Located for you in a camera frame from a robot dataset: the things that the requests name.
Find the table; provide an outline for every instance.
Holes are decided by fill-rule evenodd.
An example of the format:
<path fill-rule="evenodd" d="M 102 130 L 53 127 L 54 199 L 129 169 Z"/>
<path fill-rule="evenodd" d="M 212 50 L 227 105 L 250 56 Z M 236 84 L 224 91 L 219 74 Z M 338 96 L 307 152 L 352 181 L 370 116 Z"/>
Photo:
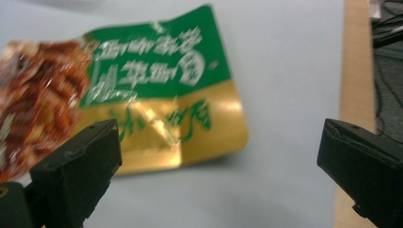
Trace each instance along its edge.
<path fill-rule="evenodd" d="M 339 113 L 343 2 L 212 2 L 248 145 L 226 159 L 114 179 L 85 227 L 333 226 L 335 185 L 316 159 L 324 120 Z M 0 44 L 169 19 L 203 3 L 1 1 Z"/>
<path fill-rule="evenodd" d="M 374 132 L 373 58 L 368 12 L 367 0 L 345 1 L 340 120 Z M 368 219 L 360 217 L 353 205 L 351 198 L 337 187 L 335 228 L 375 227 Z"/>

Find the gray background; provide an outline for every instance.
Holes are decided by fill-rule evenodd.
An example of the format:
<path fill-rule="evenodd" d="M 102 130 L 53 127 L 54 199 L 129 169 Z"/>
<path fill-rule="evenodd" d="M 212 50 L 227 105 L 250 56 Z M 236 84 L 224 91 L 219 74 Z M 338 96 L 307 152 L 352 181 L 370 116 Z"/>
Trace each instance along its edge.
<path fill-rule="evenodd" d="M 337 118 L 343 1 L 211 1 L 250 131 L 239 153 L 118 177 L 85 227 L 333 227 L 335 185 L 316 165 Z M 170 19 L 204 1 L 1 1 L 0 45 Z"/>

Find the snack package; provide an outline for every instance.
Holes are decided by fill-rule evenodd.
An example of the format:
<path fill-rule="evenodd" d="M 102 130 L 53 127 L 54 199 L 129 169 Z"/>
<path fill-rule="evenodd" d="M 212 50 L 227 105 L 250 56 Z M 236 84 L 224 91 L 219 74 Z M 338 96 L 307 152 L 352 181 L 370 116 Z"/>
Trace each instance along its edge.
<path fill-rule="evenodd" d="M 0 59 L 0 181 L 84 127 L 119 123 L 118 174 L 176 168 L 247 143 L 210 6 L 66 42 L 8 43 Z"/>

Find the red spicy food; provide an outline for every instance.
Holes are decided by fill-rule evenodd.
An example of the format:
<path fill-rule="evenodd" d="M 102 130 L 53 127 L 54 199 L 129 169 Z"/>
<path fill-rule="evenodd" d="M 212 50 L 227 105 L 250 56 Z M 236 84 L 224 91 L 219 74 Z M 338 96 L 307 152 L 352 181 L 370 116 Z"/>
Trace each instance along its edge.
<path fill-rule="evenodd" d="M 91 55 L 75 41 L 11 42 L 0 59 L 0 182 L 16 179 L 68 139 L 88 90 Z"/>

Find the green package label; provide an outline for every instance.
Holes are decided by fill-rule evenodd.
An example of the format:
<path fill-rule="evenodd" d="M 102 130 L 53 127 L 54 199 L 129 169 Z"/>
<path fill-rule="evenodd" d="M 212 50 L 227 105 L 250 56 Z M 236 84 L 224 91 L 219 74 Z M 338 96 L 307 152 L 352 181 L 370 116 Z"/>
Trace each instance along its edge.
<path fill-rule="evenodd" d="M 248 134 L 210 6 L 66 42 L 10 42 L 0 59 L 0 182 L 86 126 L 117 119 L 119 174 L 243 148 Z"/>
<path fill-rule="evenodd" d="M 169 22 L 102 28 L 85 37 L 97 48 L 91 90 L 81 106 L 173 98 L 230 79 L 209 7 Z"/>

